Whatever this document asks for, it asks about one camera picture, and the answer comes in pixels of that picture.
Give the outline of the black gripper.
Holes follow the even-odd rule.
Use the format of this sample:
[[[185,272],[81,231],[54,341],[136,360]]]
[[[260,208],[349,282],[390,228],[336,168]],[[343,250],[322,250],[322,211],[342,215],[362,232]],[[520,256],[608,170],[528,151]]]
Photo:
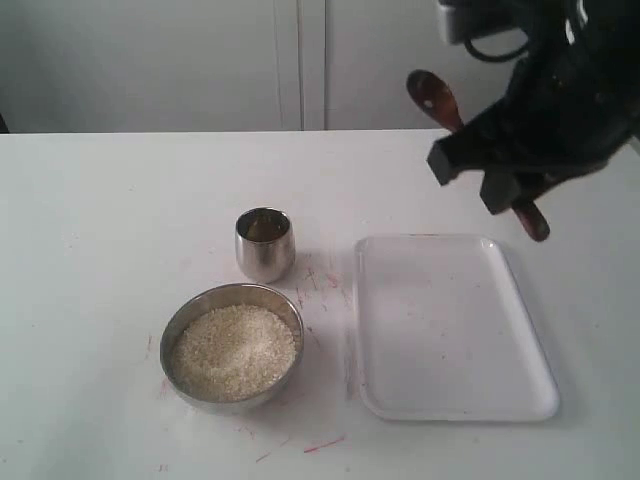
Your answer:
[[[481,170],[480,198],[492,215],[533,201],[540,173],[605,165],[639,132],[639,4],[538,1],[528,57],[509,92],[436,141],[427,157],[449,184]]]

